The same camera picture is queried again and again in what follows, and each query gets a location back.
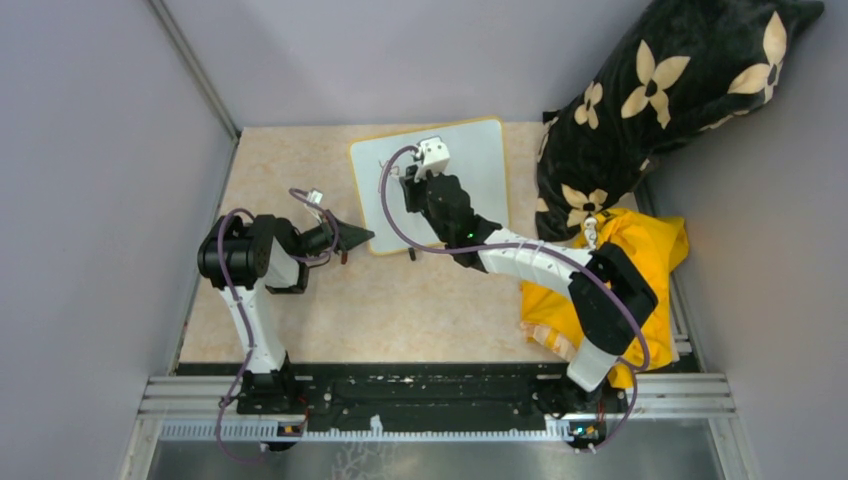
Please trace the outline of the yellow framed whiteboard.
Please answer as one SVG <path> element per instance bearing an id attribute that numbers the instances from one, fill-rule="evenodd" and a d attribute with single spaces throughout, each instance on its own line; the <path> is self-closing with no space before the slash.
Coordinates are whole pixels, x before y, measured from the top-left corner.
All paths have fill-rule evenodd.
<path id="1" fill-rule="evenodd" d="M 430 214 L 404 206 L 401 178 L 415 165 L 416 145 L 440 136 L 451 158 L 440 177 L 429 181 Z M 374 255 L 408 248 L 456 249 L 479 245 L 509 224 L 507 172 L 502 123 L 497 118 L 458 122 L 355 142 L 350 157 L 365 227 Z M 393 167 L 401 178 L 392 178 Z"/>

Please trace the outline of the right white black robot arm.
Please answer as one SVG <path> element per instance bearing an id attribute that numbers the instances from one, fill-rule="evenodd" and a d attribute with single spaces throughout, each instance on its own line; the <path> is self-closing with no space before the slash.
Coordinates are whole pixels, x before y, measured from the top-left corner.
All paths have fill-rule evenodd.
<path id="1" fill-rule="evenodd" d="M 642 328 L 657 294 L 620 246 L 566 248 L 518 235 L 476 213 L 455 175 L 410 166 L 400 178 L 408 212 L 421 215 L 443 242 L 441 253 L 484 273 L 517 277 L 558 293 L 573 305 L 584 334 L 567 367 L 563 398 L 576 412 L 602 398 L 602 381 L 632 343 L 651 359 Z"/>

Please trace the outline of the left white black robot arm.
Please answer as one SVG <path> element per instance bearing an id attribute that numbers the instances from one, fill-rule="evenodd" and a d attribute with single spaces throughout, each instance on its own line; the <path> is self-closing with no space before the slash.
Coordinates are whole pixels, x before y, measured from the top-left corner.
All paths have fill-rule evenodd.
<path id="1" fill-rule="evenodd" d="M 226 400 L 243 415 L 294 412 L 302 397 L 288 351 L 271 315 L 272 295 L 303 294 L 310 260 L 347 253 L 375 234 L 330 216 L 299 231 L 289 220 L 259 215 L 245 222 L 238 215 L 219 218 L 199 247 L 197 264 L 224 299 L 245 354 L 239 386 Z"/>

